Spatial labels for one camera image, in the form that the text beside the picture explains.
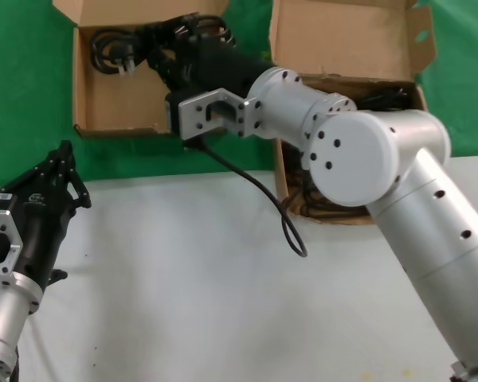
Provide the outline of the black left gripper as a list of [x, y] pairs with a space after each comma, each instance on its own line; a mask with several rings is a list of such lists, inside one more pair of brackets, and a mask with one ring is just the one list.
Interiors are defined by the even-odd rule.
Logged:
[[[67, 184], [74, 188], [76, 199]], [[75, 209], [91, 208], [88, 190], [76, 171], [72, 143], [62, 141], [43, 161], [0, 187], [0, 193], [15, 195], [21, 206], [23, 247], [14, 271], [44, 290]]]

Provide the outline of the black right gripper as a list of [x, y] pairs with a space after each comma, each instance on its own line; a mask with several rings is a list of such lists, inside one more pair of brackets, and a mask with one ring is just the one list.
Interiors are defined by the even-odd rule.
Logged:
[[275, 66], [214, 37], [190, 35], [154, 35], [149, 60], [149, 67], [158, 73], [172, 98], [219, 88], [245, 98], [254, 82]]

